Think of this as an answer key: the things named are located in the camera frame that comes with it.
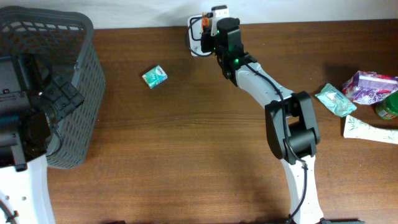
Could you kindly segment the orange small box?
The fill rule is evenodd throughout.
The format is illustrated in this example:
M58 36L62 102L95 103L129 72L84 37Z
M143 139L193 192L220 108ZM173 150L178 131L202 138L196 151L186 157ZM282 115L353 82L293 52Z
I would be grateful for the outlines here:
M207 30L211 29L210 19L213 16L212 12L203 12L202 13L202 20L201 20L201 30L202 32L206 32Z

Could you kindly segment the small teal tissue packet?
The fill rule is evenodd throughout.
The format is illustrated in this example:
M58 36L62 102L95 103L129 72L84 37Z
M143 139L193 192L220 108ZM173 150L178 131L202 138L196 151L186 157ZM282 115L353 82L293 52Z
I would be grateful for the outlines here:
M142 78L146 82L148 87L150 89L153 89L155 86L168 79L168 76L161 66L156 65L154 68L143 74Z

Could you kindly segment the teal wet wipes pack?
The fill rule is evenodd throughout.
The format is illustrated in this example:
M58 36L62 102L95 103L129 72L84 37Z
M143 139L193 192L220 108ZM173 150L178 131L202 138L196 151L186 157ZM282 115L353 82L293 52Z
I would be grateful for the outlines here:
M327 83L321 92L317 93L315 96L328 110L341 118L348 116L357 109L342 92L330 83Z

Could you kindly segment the purple white sanitary pad pack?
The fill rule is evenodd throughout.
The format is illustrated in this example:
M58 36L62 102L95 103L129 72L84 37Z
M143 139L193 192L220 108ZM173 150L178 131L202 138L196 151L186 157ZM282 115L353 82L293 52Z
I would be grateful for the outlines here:
M343 84L343 94L360 105L373 105L397 91L397 77L358 70Z

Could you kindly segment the white green cosmetic tube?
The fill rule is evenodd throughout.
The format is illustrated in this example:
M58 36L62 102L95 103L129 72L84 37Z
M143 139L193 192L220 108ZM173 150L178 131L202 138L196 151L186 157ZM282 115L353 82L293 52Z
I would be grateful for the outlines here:
M350 115L345 118L343 137L397 144L396 129L376 128Z

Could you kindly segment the green lid jar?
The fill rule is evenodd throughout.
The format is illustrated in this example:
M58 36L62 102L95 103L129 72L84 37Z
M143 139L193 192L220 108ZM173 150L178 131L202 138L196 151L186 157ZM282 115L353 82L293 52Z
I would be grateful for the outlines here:
M397 117L397 92L389 95L376 107L376 114L382 119L393 119Z

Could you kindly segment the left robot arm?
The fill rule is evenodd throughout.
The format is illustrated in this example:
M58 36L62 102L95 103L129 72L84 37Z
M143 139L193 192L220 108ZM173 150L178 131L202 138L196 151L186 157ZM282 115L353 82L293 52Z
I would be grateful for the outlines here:
M1 221L55 223L48 181L49 142L85 99L34 54L1 57Z

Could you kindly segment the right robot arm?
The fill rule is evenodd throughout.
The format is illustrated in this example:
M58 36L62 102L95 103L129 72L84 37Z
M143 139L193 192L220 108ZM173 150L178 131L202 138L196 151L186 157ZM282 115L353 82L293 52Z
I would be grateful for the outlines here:
M315 183L315 154L320 132L310 95L278 84L244 51L237 18L205 16L201 49L215 54L223 75L263 108L267 142L281 161L289 188L288 223L323 223Z

